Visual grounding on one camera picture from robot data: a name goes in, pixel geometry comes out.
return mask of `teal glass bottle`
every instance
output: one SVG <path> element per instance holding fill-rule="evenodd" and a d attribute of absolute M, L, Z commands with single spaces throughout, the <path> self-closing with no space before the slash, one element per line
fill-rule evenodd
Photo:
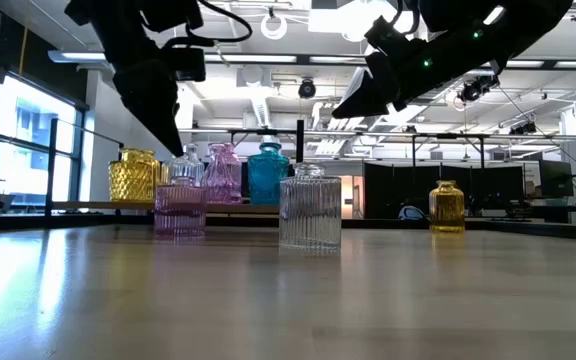
<path fill-rule="evenodd" d="M 250 203 L 279 205 L 280 184 L 288 175 L 290 161 L 279 153 L 281 144 L 264 142 L 259 149 L 261 154 L 248 159 Z"/>

